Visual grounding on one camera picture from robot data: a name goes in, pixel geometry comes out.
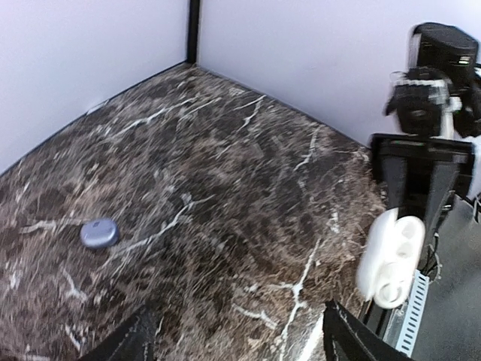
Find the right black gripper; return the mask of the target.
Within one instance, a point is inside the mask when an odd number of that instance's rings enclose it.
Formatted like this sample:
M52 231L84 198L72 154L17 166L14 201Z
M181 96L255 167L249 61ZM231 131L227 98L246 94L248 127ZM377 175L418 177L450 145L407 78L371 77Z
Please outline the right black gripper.
M454 190L468 196L474 176L474 145L465 141L414 135L371 136L372 177L387 186L387 209L397 218L413 215L407 194L426 194L425 240L437 229L443 206Z

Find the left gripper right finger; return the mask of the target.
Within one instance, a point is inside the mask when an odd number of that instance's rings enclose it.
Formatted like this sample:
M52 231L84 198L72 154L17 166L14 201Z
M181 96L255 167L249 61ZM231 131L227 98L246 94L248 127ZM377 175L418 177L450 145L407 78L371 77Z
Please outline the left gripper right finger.
M325 303L323 348L327 361L409 361L335 300Z

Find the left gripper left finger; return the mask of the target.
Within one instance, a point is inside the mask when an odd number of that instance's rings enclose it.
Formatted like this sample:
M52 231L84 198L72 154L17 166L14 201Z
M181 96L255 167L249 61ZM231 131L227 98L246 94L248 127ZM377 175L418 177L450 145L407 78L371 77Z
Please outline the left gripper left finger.
M152 361L156 326L150 308L142 305L79 361Z

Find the white earbud charging case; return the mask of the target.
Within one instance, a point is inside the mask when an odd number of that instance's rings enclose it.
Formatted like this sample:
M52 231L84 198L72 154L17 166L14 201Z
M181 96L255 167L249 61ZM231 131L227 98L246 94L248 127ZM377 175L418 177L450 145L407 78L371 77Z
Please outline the white earbud charging case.
M423 221L399 217L397 208L375 219L356 273L356 286L366 301L393 309L407 300L424 238Z

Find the purple grey earbud case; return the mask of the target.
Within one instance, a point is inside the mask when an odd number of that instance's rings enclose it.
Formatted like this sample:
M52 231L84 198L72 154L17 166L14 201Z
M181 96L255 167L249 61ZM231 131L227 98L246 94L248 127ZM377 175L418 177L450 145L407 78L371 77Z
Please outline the purple grey earbud case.
M119 228L110 218L98 218L84 223L80 228L80 241L90 249L101 249L115 245L119 239Z

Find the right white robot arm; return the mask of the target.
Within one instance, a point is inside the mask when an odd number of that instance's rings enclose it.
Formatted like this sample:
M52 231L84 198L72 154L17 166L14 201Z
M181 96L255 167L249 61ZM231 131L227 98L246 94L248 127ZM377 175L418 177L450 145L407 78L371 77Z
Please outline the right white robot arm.
M421 23L410 35L408 69L392 84L385 116L401 134L371 137L373 178L386 183L396 220L414 216L430 241L454 198L477 194L480 173L478 41L455 26Z

